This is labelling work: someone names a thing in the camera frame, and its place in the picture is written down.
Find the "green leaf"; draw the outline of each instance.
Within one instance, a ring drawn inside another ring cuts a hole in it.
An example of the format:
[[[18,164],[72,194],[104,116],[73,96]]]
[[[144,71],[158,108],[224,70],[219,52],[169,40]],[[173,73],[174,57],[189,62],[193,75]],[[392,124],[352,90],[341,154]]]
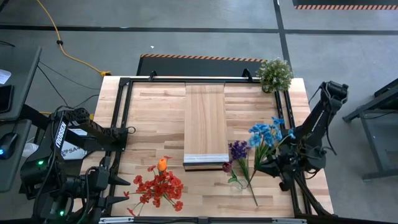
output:
[[[238,181],[238,179],[236,177],[231,177],[231,178],[229,178],[228,183],[232,183],[235,181]]]

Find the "clear vase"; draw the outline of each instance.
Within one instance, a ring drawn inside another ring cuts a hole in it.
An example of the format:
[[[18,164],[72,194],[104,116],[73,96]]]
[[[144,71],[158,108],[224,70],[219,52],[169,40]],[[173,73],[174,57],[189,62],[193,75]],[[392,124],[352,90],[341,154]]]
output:
[[[231,183],[231,187],[238,191],[244,190],[248,187],[248,181],[245,178],[238,178],[238,181]]]

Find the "wooden board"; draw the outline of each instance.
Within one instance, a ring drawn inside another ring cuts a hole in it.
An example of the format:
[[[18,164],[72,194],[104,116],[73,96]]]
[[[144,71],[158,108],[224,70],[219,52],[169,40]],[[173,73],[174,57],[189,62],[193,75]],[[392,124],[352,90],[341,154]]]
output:
[[[221,169],[229,161],[226,130],[224,85],[186,85],[185,170]]]
[[[120,77],[105,77],[97,104],[94,120],[104,127],[110,127]],[[257,84],[226,84],[225,109],[228,142],[247,140],[248,129],[256,123],[271,123],[271,116],[277,116],[275,97],[264,94]],[[310,113],[304,81],[294,78],[289,90],[296,125],[300,125]],[[252,184],[259,206],[256,207],[249,190],[238,192],[227,184],[229,176],[223,171],[185,172],[182,167],[184,148],[185,85],[183,83],[135,83],[132,92],[127,126],[137,129],[128,137],[126,152],[122,154],[120,176],[132,183],[136,175],[144,180],[153,178],[147,168],[157,163],[164,155],[172,156],[169,169],[184,183],[182,202],[184,208],[175,212],[163,202],[160,208],[151,203],[146,205],[142,216],[207,216],[207,217],[292,217],[290,192],[279,189],[279,178],[258,173]],[[122,99],[118,126],[120,126],[124,100]],[[254,153],[249,155],[250,165]],[[83,163],[82,173],[91,166],[97,166],[103,152],[95,152]],[[329,212],[331,206],[325,173],[321,170],[314,178],[307,180],[308,188]],[[135,191],[136,186],[116,187],[115,195],[123,191]],[[303,210],[301,193],[298,190],[300,207]],[[113,206],[112,215],[129,215],[139,201],[130,200]]]

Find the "yellow cable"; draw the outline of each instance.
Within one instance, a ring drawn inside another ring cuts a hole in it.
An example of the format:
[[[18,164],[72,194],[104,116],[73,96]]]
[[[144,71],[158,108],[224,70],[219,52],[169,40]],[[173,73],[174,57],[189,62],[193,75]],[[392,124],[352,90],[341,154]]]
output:
[[[57,26],[55,25],[54,20],[52,19],[50,13],[46,10],[46,8],[43,6],[43,4],[42,4],[39,0],[36,0],[36,1],[40,4],[40,6],[42,6],[42,8],[43,8],[43,10],[45,11],[45,13],[47,13],[47,15],[49,16],[49,18],[50,18],[50,20],[51,20],[51,23],[52,23],[52,25],[54,26],[54,29],[55,29],[55,31],[56,31],[56,33],[57,33],[58,40],[61,41],[60,33],[58,32]],[[111,74],[110,71],[101,71],[101,70],[97,69],[96,67],[90,65],[90,64],[87,63],[87,62],[84,62],[84,61],[82,61],[82,60],[79,60],[79,59],[77,59],[77,58],[74,58],[74,57],[68,55],[68,54],[64,51],[64,49],[63,49],[63,47],[62,47],[62,44],[59,44],[59,46],[60,46],[60,48],[61,48],[61,50],[62,50],[62,53],[63,53],[65,56],[67,56],[68,58],[70,58],[70,59],[72,59],[72,60],[75,60],[75,61],[77,61],[77,62],[80,62],[80,63],[84,64],[84,65],[89,66],[90,68],[92,68],[93,70],[95,70],[96,72],[98,72],[102,77],[104,77],[105,75],[110,75],[110,74]]]

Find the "white paper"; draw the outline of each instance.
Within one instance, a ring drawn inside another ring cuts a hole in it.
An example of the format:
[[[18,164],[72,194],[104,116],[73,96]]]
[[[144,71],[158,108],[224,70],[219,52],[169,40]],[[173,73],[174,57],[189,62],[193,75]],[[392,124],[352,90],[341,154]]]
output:
[[[74,133],[76,133],[80,136],[87,135],[87,132],[82,129],[70,128],[69,130],[73,131]],[[81,149],[75,145],[72,145],[67,141],[63,142],[63,146],[62,146],[62,150],[61,150],[61,155],[62,155],[63,159],[65,159],[65,160],[82,159],[86,154],[87,154],[86,150]]]
[[[5,84],[6,81],[10,78],[11,72],[0,69],[0,84]]]

